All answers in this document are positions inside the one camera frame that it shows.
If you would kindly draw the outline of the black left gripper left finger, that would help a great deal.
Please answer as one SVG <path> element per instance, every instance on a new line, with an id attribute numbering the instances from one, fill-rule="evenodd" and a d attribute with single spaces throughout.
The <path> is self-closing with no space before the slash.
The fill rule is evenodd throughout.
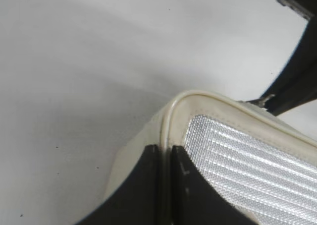
<path id="1" fill-rule="evenodd" d="M 124 182 L 79 225 L 158 225 L 160 154 L 147 145 Z"/>

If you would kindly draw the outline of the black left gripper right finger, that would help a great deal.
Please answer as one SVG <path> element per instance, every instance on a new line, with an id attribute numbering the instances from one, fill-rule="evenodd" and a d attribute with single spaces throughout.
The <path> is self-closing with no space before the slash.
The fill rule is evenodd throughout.
<path id="1" fill-rule="evenodd" d="M 200 174 L 182 146 L 171 150 L 171 214 L 175 225 L 249 225 Z"/>

